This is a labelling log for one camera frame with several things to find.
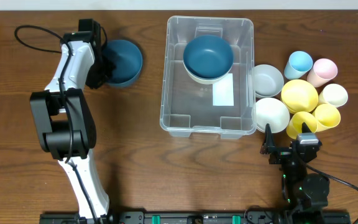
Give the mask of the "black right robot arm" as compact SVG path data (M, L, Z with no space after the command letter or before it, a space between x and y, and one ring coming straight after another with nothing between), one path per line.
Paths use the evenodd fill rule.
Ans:
M278 147L269 124L260 153L268 154L269 163L281 166L282 194L288 207L273 215L273 223L326 223L323 208L328 205L329 180L321 174L308 173L307 164L316 158L322 143L306 123L301 125L288 147Z

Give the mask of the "yellow cup front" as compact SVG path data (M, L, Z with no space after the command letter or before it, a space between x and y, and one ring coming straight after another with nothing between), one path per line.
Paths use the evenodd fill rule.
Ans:
M312 133L315 133L317 130L317 119L309 112L297 112L291 118L286 132L288 136L292 139L296 139L297 135L302 133L302 124L306 123L308 128Z

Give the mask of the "dark blue bowl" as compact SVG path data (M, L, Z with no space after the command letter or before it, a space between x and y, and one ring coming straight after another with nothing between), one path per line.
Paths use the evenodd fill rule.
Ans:
M128 40L109 40L103 55L115 66L106 82L116 88L133 85L139 78L143 56L136 44Z
M234 53L224 39L216 35L201 35L186 45L183 63L192 75L212 80L230 71Z

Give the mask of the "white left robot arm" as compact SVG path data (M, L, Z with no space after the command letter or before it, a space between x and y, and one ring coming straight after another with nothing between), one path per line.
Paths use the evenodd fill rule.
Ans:
M65 171L75 193L77 223L107 223L109 196L94 161L96 126L85 100L86 86L98 88L110 76L105 45L84 40L61 45L61 59L51 82L33 92L30 107L40 145Z

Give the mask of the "cream beige bowl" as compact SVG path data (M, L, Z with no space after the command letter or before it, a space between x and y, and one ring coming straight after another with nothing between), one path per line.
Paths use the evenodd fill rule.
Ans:
M187 68L186 65L184 65L184 68L187 71L189 77L192 80L194 80L195 82L203 84L203 85L212 85L213 83L216 83L216 82L222 80L230 72L232 67L225 74L223 74L217 78L201 78L201 77L198 77L195 74L191 73L191 71Z

